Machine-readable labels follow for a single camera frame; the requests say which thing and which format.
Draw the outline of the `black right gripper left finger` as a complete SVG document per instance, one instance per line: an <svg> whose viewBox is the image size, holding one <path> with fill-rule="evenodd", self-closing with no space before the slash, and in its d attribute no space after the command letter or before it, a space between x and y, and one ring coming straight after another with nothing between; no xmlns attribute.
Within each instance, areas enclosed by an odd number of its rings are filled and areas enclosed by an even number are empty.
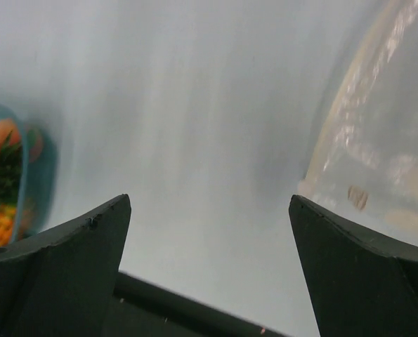
<svg viewBox="0 0 418 337"><path fill-rule="evenodd" d="M130 219L121 194L0 248L0 336L100 336Z"/></svg>

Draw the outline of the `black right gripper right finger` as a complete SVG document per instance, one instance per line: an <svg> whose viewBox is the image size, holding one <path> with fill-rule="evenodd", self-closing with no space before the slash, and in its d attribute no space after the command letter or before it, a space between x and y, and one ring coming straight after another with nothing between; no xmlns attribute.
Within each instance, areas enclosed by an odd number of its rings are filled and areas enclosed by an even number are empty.
<svg viewBox="0 0 418 337"><path fill-rule="evenodd" d="M321 336L418 336L418 246L299 195L289 218Z"/></svg>

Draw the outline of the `clear dotted zip top bag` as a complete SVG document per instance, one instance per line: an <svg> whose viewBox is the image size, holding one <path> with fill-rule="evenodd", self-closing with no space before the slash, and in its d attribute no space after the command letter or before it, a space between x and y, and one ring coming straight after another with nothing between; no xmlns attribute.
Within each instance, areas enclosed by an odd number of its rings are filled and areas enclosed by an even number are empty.
<svg viewBox="0 0 418 337"><path fill-rule="evenodd" d="M418 246L418 1L382 1L335 69L298 193Z"/></svg>

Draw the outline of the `fake pineapple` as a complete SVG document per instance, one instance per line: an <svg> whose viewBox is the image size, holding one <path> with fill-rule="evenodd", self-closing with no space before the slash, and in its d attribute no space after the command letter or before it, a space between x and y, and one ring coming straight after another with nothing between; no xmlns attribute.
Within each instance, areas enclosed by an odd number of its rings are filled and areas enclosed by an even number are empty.
<svg viewBox="0 0 418 337"><path fill-rule="evenodd" d="M22 145L4 143L0 153L0 247L27 236L32 224L31 207L22 209L18 200L22 178Z"/></svg>

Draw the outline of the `fake peach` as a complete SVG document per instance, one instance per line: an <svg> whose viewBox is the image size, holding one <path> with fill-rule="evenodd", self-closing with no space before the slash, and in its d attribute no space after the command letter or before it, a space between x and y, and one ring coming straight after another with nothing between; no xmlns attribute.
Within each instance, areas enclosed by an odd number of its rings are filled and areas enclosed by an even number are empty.
<svg viewBox="0 0 418 337"><path fill-rule="evenodd" d="M44 138L41 131L33 126L25 127L25 135L27 136L27 148L29 150L29 162L38 159L44 148ZM4 143L8 146L22 145L22 136L16 123L10 119L0 120L0 153Z"/></svg>

